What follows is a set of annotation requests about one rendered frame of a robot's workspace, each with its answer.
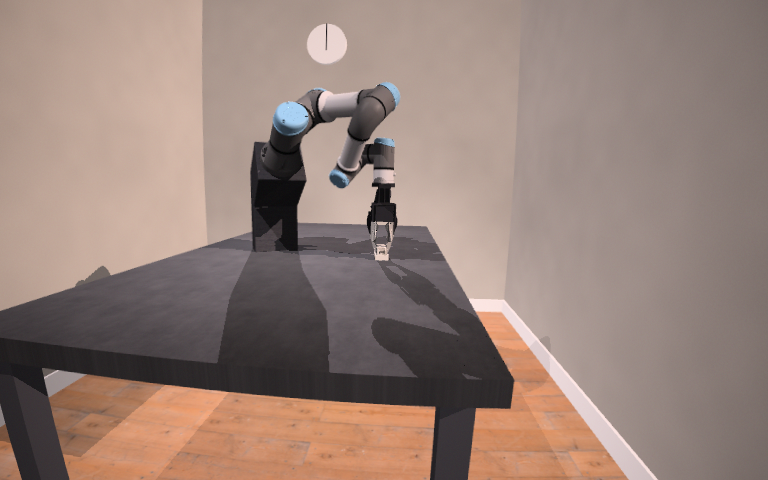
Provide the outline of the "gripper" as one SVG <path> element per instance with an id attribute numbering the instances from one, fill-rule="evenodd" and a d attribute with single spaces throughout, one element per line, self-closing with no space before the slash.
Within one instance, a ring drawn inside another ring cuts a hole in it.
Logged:
<path id="1" fill-rule="evenodd" d="M 371 211 L 368 211 L 368 216 L 367 216 L 367 227 L 368 227 L 368 231 L 370 234 L 371 242 L 372 242 L 375 253 L 377 253 L 376 232 L 379 227 L 377 222 L 388 222 L 385 225 L 385 229 L 387 230 L 386 253 L 388 253 L 391 247 L 391 243 L 394 237 L 394 232 L 397 227 L 396 204 L 390 203 L 390 189 L 391 187 L 395 187 L 395 183 L 388 183 L 387 186 L 384 186 L 384 185 L 381 183 L 372 183 L 372 187 L 378 187 L 378 197 L 377 197 L 377 202 L 373 202 L 372 205 L 370 206 L 372 209 Z M 380 201 L 379 201 L 379 187 L 381 187 Z M 374 204 L 374 203 L 377 203 L 377 204 Z M 373 206 L 374 206 L 374 215 L 372 211 Z M 390 232 L 389 232 L 389 223 L 390 223 L 390 230 L 391 230 Z M 375 231 L 375 227 L 376 227 L 376 231 Z M 376 236 L 376 239 L 375 239 L 375 236 Z"/>

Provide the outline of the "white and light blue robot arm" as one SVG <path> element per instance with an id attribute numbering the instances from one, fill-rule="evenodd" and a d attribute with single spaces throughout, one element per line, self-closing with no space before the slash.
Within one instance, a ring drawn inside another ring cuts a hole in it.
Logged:
<path id="1" fill-rule="evenodd" d="M 352 117 L 341 156 L 329 174 L 331 183 L 345 188 L 366 164 L 373 164 L 373 183 L 394 183 L 394 140 L 376 138 L 374 144 L 366 142 L 399 101 L 398 89 L 389 82 L 343 94 L 322 88 L 310 90 L 296 103 L 286 102 L 276 109 L 270 140 L 261 150 L 261 165 L 278 177 L 294 175 L 301 165 L 299 147 L 303 136 L 319 123 Z"/>

